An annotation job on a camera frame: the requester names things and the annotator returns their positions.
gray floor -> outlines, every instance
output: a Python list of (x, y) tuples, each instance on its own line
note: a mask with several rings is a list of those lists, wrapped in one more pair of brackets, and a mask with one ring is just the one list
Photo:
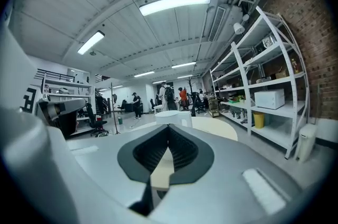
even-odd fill
[[(210, 117), (209, 114), (205, 113), (196, 115)], [(117, 116), (120, 116), (123, 119), (122, 125), (117, 124), (117, 129), (122, 134), (131, 131), (131, 127), (136, 128), (138, 126), (155, 121), (154, 114), (144, 114), (141, 120), (134, 120), (134, 113), (126, 113), (122, 115), (116, 114), (116, 119)], [(248, 136), (247, 130), (245, 128), (241, 127), (231, 120), (228, 120), (227, 118), (224, 118), (223, 116), (219, 116), (217, 117), (217, 119), (223, 120), (230, 124), (235, 129), (238, 135), (239, 142), (248, 145), (253, 150), (255, 150), (265, 158), (275, 163), (281, 169), (286, 171), (302, 188), (306, 188), (314, 182), (325, 178), (325, 175), (336, 156), (335, 150), (316, 144), (310, 158), (306, 162), (298, 163), (294, 159), (293, 154), (291, 154), (291, 157), (286, 160), (284, 158), (285, 150), (278, 145), (271, 143), (270, 141), (260, 136), (257, 136), (255, 133), (253, 133), (251, 136)], [(104, 125), (105, 130), (109, 130), (112, 134), (114, 134), (114, 119), (105, 118), (104, 120), (108, 121), (108, 123)], [(88, 137), (90, 137), (90, 134), (82, 134), (74, 138), (78, 139)]]

yellow bin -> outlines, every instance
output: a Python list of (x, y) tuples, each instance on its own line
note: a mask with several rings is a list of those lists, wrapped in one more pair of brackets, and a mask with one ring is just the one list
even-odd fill
[(255, 127), (263, 128), (264, 127), (264, 113), (255, 111), (253, 112), (253, 118), (255, 119)]

black railing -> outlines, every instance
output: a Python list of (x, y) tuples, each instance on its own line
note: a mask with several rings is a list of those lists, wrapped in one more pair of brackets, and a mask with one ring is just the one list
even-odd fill
[(69, 76), (67, 74), (60, 74), (60, 73), (55, 73), (43, 69), (37, 69), (37, 72), (34, 76), (35, 79), (43, 79), (44, 75), (46, 74), (46, 78), (48, 79), (53, 79), (53, 80), (62, 80), (62, 81), (68, 81), (68, 82), (74, 82), (73, 76)]
[(95, 75), (95, 83), (109, 79), (110, 77), (102, 76), (100, 74)]

white shelving unit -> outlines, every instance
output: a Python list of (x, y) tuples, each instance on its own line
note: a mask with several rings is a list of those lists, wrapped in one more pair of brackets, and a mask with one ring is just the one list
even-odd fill
[[(89, 95), (84, 95), (84, 94), (54, 94), (50, 92), (42, 92), (45, 95), (49, 95), (51, 97), (57, 97), (56, 100), (61, 101), (65, 99), (72, 99), (72, 98), (83, 98), (86, 101), (91, 103), (93, 113), (96, 113), (96, 104), (95, 104), (95, 86), (91, 84), (81, 84), (81, 83), (75, 83), (75, 82), (69, 82), (69, 81), (63, 81), (63, 80), (56, 80), (56, 79), (50, 79), (46, 77), (46, 73), (43, 79), (43, 85), (42, 88), (44, 90), (45, 85), (49, 85), (50, 88), (53, 88), (53, 85), (56, 85), (56, 88), (60, 87), (66, 87), (66, 88), (74, 88), (74, 89), (88, 89)], [(87, 120), (89, 117), (82, 117), (82, 118), (77, 118), (77, 121), (82, 121), (82, 120)], [(75, 133), (72, 135), (80, 134), (83, 132), (87, 132), (93, 130), (90, 126), (84, 126), (84, 127), (79, 127)]]
[[(251, 26), (251, 28), (247, 31), (247, 33), (237, 44), (232, 42), (230, 52), (218, 63), (218, 65), (215, 68), (210, 69), (211, 80), (213, 83), (215, 83), (220, 80), (227, 80), (235, 76), (241, 75), (243, 82), (242, 87), (217, 90), (214, 92), (216, 93), (216, 92), (244, 90), (246, 96), (246, 102), (244, 104), (239, 102), (237, 103), (221, 102), (221, 104), (246, 109), (248, 113), (248, 123), (241, 124), (240, 123), (241, 120), (234, 118), (229, 113), (220, 112), (220, 114), (247, 128), (248, 135), (251, 135), (251, 131), (254, 131), (258, 135), (261, 135), (264, 138), (285, 148), (286, 149), (285, 158), (289, 158), (291, 151), (297, 145), (299, 128), (305, 122), (307, 122), (309, 118), (309, 84), (307, 73), (298, 44), (284, 19), (280, 15), (272, 15), (263, 12), (258, 6), (256, 7), (256, 11), (259, 13), (259, 17)], [(290, 39), (279, 30), (279, 27), (281, 25), (285, 27), (286, 31), (288, 32), (288, 37)], [(268, 47), (266, 50), (262, 51), (260, 54), (251, 58), (250, 60), (243, 62), (242, 58), (246, 54), (248, 54), (248, 49), (251, 49), (251, 47), (256, 47), (264, 37), (270, 34), (273, 34), (275, 36), (276, 43)], [(294, 73), (293, 71), (293, 67), (290, 58), (288, 56), (288, 51), (290, 50), (294, 50), (296, 54), (299, 56), (299, 60), (301, 62), (301, 66), (303, 69), (303, 71), (300, 73)], [(258, 64), (267, 63), (281, 55), (285, 59), (287, 69), (289, 72), (289, 77), (275, 79), (258, 84), (252, 85), (248, 84), (247, 78), (248, 67), (251, 67), (252, 69), (252, 67), (256, 67)], [(238, 67), (235, 68), (234, 70), (224, 73), (224, 75), (214, 80), (212, 73), (219, 71), (219, 69), (221, 69), (223, 65), (227, 63), (230, 63), (231, 65), (237, 63)], [(297, 100), (296, 79), (298, 78), (304, 78), (306, 87), (305, 101)], [(291, 84), (293, 93), (292, 101), (286, 101), (285, 104), (278, 109), (261, 108), (255, 105), (251, 106), (250, 89), (276, 85), (286, 82), (290, 82)], [(255, 126), (252, 126), (252, 111), (260, 111), (266, 114), (284, 117), (284, 120), (281, 121), (276, 120), (275, 122), (271, 122), (269, 125), (266, 125), (263, 128), (256, 128)]]

fluorescent light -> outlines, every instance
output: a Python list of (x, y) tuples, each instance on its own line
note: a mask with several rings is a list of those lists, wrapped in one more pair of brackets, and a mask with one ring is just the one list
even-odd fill
[(150, 71), (150, 72), (146, 72), (146, 73), (143, 73), (143, 74), (137, 74), (136, 76), (134, 76), (134, 78), (146, 76), (147, 74), (153, 74), (153, 73), (155, 73), (155, 72), (154, 71)]
[(178, 78), (188, 78), (188, 77), (192, 77), (192, 74), (188, 74), (187, 76), (182, 76), (182, 77), (178, 77)]
[(143, 5), (139, 8), (139, 10), (144, 16), (146, 16), (170, 8), (208, 3), (210, 3), (210, 0), (161, 0)]
[(162, 81), (153, 82), (153, 84), (158, 84), (158, 83), (162, 83), (162, 82), (166, 82), (166, 80), (162, 80)]
[(105, 34), (101, 31), (97, 31), (84, 45), (79, 49), (78, 53), (83, 55), (85, 52), (90, 49), (93, 45), (95, 45), (98, 41), (100, 41)]
[(177, 66), (171, 66), (171, 68), (178, 68), (178, 67), (182, 67), (182, 66), (192, 66), (192, 65), (194, 65), (194, 64), (196, 64), (195, 61), (193, 61), (193, 62), (188, 62), (188, 63), (184, 63), (184, 64), (180, 64), (180, 65), (177, 65)]

